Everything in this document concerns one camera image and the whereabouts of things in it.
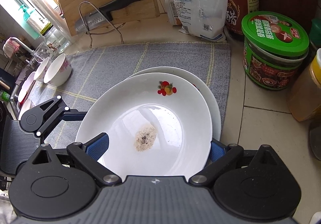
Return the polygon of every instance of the blue gripper pad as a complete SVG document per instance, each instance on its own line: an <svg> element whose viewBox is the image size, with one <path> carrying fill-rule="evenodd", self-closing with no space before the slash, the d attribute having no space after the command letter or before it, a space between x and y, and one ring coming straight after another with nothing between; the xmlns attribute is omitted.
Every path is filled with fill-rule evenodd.
<svg viewBox="0 0 321 224"><path fill-rule="evenodd" d="M228 147L217 140L211 141L211 150L209 159L214 162L221 158L228 151Z"/></svg>
<svg viewBox="0 0 321 224"><path fill-rule="evenodd" d="M85 152L97 161L107 151L109 147L109 137L104 133L98 135L91 141L93 141L93 143L86 145Z"/></svg>

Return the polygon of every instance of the kitchen counter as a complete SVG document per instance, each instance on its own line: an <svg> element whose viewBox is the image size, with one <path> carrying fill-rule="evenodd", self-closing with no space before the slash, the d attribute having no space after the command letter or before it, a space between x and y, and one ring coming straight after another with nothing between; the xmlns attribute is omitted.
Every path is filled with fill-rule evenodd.
<svg viewBox="0 0 321 224"><path fill-rule="evenodd" d="M178 32L168 22L167 14L156 19L133 21L120 29L125 43L198 41ZM106 32L103 28L95 32ZM309 151L307 122L299 123L290 114L286 92L259 88L243 70L243 43L230 37L231 75L226 115L221 135L224 144L238 143L244 149L256 150L261 144L271 145L298 181L302 198L294 218L309 223L312 215L321 211L321 162ZM87 50L90 39L83 35L65 53ZM120 44L117 33L93 35L93 47Z"/></svg>

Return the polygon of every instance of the gray dish towel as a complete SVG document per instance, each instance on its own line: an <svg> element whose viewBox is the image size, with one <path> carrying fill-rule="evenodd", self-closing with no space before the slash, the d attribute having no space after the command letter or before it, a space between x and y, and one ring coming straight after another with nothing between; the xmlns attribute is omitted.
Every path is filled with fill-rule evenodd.
<svg viewBox="0 0 321 224"><path fill-rule="evenodd" d="M37 83L30 98L38 105L61 95L70 108L88 111L103 93L130 75L150 67L172 66L193 73L208 85L219 105L223 125L230 81L230 54L229 44L208 42L93 48L67 56L73 70L66 83L58 88ZM75 141L80 124L80 121L60 122L46 142L53 148L65 148Z"/></svg>

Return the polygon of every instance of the yellow container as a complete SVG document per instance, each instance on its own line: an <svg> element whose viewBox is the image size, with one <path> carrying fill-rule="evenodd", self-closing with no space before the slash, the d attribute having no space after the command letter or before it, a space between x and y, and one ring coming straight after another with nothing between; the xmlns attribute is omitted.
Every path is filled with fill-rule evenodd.
<svg viewBox="0 0 321 224"><path fill-rule="evenodd" d="M287 102L290 112L298 121L321 114L321 48L293 84Z"/></svg>

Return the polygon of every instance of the white bowl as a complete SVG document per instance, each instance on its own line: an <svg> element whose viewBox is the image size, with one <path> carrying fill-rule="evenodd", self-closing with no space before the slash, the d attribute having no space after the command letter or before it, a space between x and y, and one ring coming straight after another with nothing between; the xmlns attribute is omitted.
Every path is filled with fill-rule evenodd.
<svg viewBox="0 0 321 224"><path fill-rule="evenodd" d="M208 108L210 109L211 118L212 118L212 125L213 125L213 138L216 140L220 140L221 134L221 117L219 112L219 106L217 101L212 93L212 91L208 88L208 86L196 75L177 68L177 67L169 67L169 66L160 66L160 67L152 67L142 71L139 71L128 78L131 78L136 75L142 75L147 73L168 73L172 75L177 75L179 77L184 78L185 80L189 81L201 92L202 96L204 97Z"/></svg>
<svg viewBox="0 0 321 224"><path fill-rule="evenodd" d="M31 109L32 107L34 107L35 105L33 104L33 102L31 101L30 98L27 98L26 101L24 102L23 106L21 107L20 113L19 113L19 117L18 120L21 120L22 115L28 111L29 109Z"/></svg>
<svg viewBox="0 0 321 224"><path fill-rule="evenodd" d="M105 92L81 122L76 141L85 143L102 132L109 136L109 148L98 161L122 180L127 175L183 175L188 180L207 161L212 122L205 99L191 83L150 73Z"/></svg>
<svg viewBox="0 0 321 224"><path fill-rule="evenodd" d="M50 64L51 61L49 60L49 57L43 60L42 63L38 66L33 79L43 83L43 78L45 77L45 73L47 72Z"/></svg>
<svg viewBox="0 0 321 224"><path fill-rule="evenodd" d="M43 82L58 87L67 81L71 70L71 64L66 55L61 54L49 66Z"/></svg>
<svg viewBox="0 0 321 224"><path fill-rule="evenodd" d="M30 89L31 84L33 83L33 78L34 78L35 73L36 73L36 72L32 72L32 73L28 76L27 80L23 83L23 85L22 85L22 87L21 87L21 90L20 90L20 92L19 92L19 94L18 94L18 102L21 103L21 102L23 101L23 99L25 98L27 92L28 92L29 89Z"/></svg>

